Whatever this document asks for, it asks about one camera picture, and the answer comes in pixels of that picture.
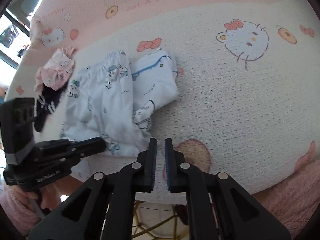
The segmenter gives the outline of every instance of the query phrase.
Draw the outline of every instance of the textured white fabric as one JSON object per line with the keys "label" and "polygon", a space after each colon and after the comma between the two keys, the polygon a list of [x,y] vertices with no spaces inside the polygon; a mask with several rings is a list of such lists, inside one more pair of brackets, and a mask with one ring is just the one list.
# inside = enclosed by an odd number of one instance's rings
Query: textured white fabric
{"label": "textured white fabric", "polygon": [[149,130],[154,111],[178,99],[176,70],[175,56],[162,49],[131,65],[133,121],[142,131]]}
{"label": "textured white fabric", "polygon": [[133,97],[129,60],[118,50],[88,66],[71,80],[62,137],[82,141],[102,137],[105,155],[131,157],[148,147],[132,121]]}

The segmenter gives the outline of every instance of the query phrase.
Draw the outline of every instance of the hand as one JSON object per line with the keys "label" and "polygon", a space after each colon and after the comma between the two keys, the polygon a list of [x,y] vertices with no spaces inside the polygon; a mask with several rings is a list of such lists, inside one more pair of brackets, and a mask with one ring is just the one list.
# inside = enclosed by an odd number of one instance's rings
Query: hand
{"label": "hand", "polygon": [[[34,192],[25,192],[19,186],[12,186],[13,193],[17,199],[25,205],[28,209],[35,211],[29,199],[38,199]],[[55,209],[61,203],[60,196],[54,184],[49,184],[42,188],[42,202],[40,207],[42,209],[49,208]]]}

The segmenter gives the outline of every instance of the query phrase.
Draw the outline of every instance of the pink fleece fabric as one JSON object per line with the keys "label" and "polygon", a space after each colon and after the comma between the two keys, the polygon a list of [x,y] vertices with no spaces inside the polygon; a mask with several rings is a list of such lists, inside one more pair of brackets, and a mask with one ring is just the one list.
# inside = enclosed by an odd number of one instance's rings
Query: pink fleece fabric
{"label": "pink fleece fabric", "polygon": [[48,62],[40,67],[36,73],[35,92],[40,95],[43,85],[57,91],[68,81],[72,72],[74,61],[71,59],[76,48],[58,48]]}
{"label": "pink fleece fabric", "polygon": [[[320,160],[316,160],[272,187],[262,205],[286,226],[294,238],[309,221],[319,202]],[[4,194],[0,195],[0,204],[24,236],[39,221],[36,214],[21,204],[7,186]]]}

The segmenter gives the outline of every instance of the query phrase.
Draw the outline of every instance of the hello kitty tablecloth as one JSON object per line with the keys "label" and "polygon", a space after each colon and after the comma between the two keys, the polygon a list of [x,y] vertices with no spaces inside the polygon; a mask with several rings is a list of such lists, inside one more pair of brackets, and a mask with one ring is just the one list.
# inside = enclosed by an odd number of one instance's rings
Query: hello kitty tablecloth
{"label": "hello kitty tablecloth", "polygon": [[[180,97],[152,116],[158,139],[155,190],[137,198],[184,203],[169,194],[162,142],[171,137],[203,171],[229,173],[250,193],[312,159],[320,140],[320,23],[307,0],[44,0],[32,45],[7,99],[35,97],[35,73],[57,47],[78,48],[75,72],[121,49],[130,61],[161,47],[177,57]],[[67,99],[36,140],[58,139]],[[95,155],[89,174],[135,158]]]}

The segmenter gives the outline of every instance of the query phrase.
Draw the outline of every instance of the baby clothing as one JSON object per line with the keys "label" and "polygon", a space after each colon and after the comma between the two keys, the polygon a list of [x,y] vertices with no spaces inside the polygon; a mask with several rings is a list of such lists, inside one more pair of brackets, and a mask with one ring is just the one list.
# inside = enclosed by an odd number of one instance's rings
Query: baby clothing
{"label": "baby clothing", "polygon": [[133,121],[144,132],[151,127],[151,114],[178,99],[175,56],[159,49],[131,64]]}
{"label": "baby clothing", "polygon": [[132,120],[133,82],[129,60],[121,50],[80,70],[70,82],[61,137],[82,141],[101,137],[106,155],[137,156],[149,139]]}
{"label": "baby clothing", "polygon": [[74,61],[70,59],[76,49],[73,47],[58,48],[48,62],[36,73],[35,92],[40,95],[43,85],[58,90],[69,80]]}

